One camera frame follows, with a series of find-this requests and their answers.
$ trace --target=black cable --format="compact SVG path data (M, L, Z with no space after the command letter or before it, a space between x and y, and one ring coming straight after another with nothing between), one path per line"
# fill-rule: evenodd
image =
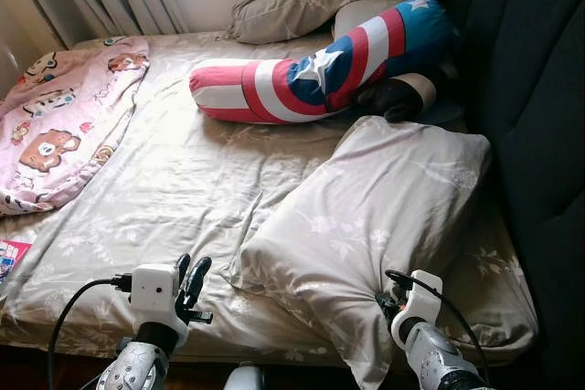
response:
M453 313L453 315L457 318L457 320L462 325L462 327L465 329L465 331L467 332L469 337L472 339L473 345L475 346L475 350L479 353L479 356L482 359L482 367L484 368L485 383L487 385L489 385L490 384L490 372L489 372L489 368L487 366L487 360L485 359L484 351L482 350L482 346L480 346L479 342L477 341L477 337L475 336L475 334L472 331L472 328L469 326L469 324L467 323L465 318L462 316L462 314L459 312L459 310L455 307L455 305L453 305L445 296L440 294L436 289L431 288L429 285L427 285L423 281L415 279L412 276L409 276L408 274L401 273L400 271L396 271L394 269L387 269L385 271L385 273L389 278L391 278L392 280L397 282L401 288L403 288L405 290L409 290L407 288L404 288L404 283L401 282L402 280L407 279L410 282L416 283L417 285L421 285L426 291L428 291L433 296L439 298L445 305L447 305L447 308L449 308L449 311L451 311Z
M50 340L50 342L48 342L48 350L47 350L47 385L48 385L48 390L53 390L53 388L54 388L53 387L53 363L54 363L54 357L55 357L55 344L57 344L57 337L59 336L59 330L61 329L61 325L63 324L63 321L65 321L65 317L67 317L67 314L69 313L69 311L73 307L73 304L80 297L80 295L83 294L89 288L95 287L96 285L116 285L116 281L117 281L116 278L114 278L114 279L98 279L98 280L94 280L90 283L86 283L73 295L73 297L69 300L69 302L65 306L65 309L63 310L61 315L59 315L57 323L55 324L55 327L53 328L53 334L51 335L51 340Z
M90 388L92 388L95 385L95 383L97 383L98 381L100 381L100 378L101 378L101 374L98 374L91 381L89 381L82 388L80 388L80 390L90 390Z

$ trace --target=mattress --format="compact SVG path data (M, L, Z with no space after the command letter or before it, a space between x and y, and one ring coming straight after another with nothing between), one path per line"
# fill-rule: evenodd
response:
M142 263L174 263L187 252L192 259L213 259L198 308L213 311L214 320L191 324L175 360L343 365L323 335L276 302L234 289L219 272L283 198L329 158L356 115L347 111L281 126L215 121L197 110L187 84L202 59L299 58L326 46L330 36L258 47L220 33L148 41L151 67L112 158L59 211L0 221L0 237L33 243L0 290L0 343L46 349L53 324L83 284ZM445 290L472 327L497 326L495 336L481 341L488 358L510 361L534 341L537 320L489 191L459 238L465 250L453 263ZM439 325L473 358L448 315L441 315ZM69 314L57 351L113 356L118 341L131 334L126 295L95 287Z

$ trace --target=dark upholstered headboard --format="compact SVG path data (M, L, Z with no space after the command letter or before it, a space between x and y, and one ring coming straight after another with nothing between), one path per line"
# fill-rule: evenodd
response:
M506 220L536 301L531 368L569 383L585 353L584 0L442 1L462 32L460 98L470 128L495 149Z

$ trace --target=book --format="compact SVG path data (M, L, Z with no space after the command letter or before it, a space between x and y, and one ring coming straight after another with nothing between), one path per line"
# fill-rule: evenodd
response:
M6 281L30 246L24 242L0 239L0 285Z

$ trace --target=star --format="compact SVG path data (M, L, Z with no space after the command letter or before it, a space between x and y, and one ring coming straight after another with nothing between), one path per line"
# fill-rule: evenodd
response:
M318 50L314 56L308 58L308 63L303 70L300 70L294 79L311 79L319 83L319 87L325 95L325 70L329 68L343 54L343 50L326 52L325 49Z
M429 0L413 0L412 2L407 2L412 9L410 11L414 11L419 8L428 8L429 7Z

